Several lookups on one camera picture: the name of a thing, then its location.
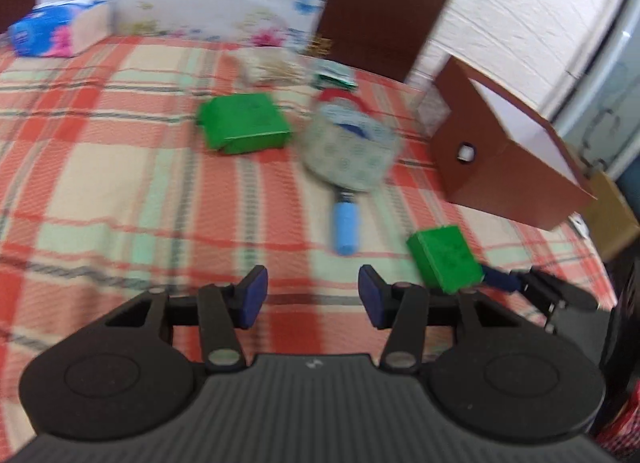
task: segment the blue packaging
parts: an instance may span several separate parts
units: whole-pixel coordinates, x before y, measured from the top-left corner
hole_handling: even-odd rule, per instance
[[[101,0],[73,0],[36,6],[30,14],[9,27],[9,39],[21,56],[72,57],[81,51],[73,42],[73,21],[81,13],[103,4],[105,1]],[[94,42],[104,38],[108,32],[108,28],[101,30]]]

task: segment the brown box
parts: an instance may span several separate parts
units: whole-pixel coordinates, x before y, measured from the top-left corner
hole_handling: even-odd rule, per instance
[[[433,86],[449,112],[431,138],[449,201],[544,230],[593,201],[551,125],[513,94],[454,57]]]
[[[609,176],[595,172],[589,183],[598,199],[583,210],[582,217],[600,257],[608,263],[640,236],[640,224]]]

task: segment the white wall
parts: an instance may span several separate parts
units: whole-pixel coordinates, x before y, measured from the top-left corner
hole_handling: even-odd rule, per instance
[[[602,10],[615,1],[450,0],[412,83],[424,83],[420,76],[436,73],[453,53],[531,106],[548,105],[585,39],[598,28]]]

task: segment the plaid tablecloth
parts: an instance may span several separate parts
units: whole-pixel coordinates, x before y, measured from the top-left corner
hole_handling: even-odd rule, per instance
[[[92,319],[153,286],[188,293],[269,270],[269,296],[241,339],[255,351],[376,357],[385,332],[368,323],[358,267],[418,282],[404,245],[420,228],[458,224],[478,259],[532,264],[614,295],[590,243],[444,201],[428,144],[408,105],[415,91],[357,73],[359,95],[395,126],[404,149],[387,182],[359,197],[361,251],[330,247],[333,191],[305,172],[295,145],[245,156],[205,149],[201,100],[239,89],[231,45],[110,38],[74,59],[15,58],[0,50],[0,459],[31,435],[17,397],[25,364]],[[278,88],[293,126],[314,91]],[[524,315],[521,297],[497,300]],[[177,346],[198,357],[197,332]],[[427,350],[447,345],[431,329]]]

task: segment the green cloth-wrapped box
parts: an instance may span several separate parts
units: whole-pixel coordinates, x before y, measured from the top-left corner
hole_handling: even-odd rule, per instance
[[[455,293],[482,281],[482,268],[457,226],[416,232],[406,244],[426,287]]]
[[[207,146],[225,154],[283,147],[289,123],[266,93],[217,96],[200,106],[198,125]]]

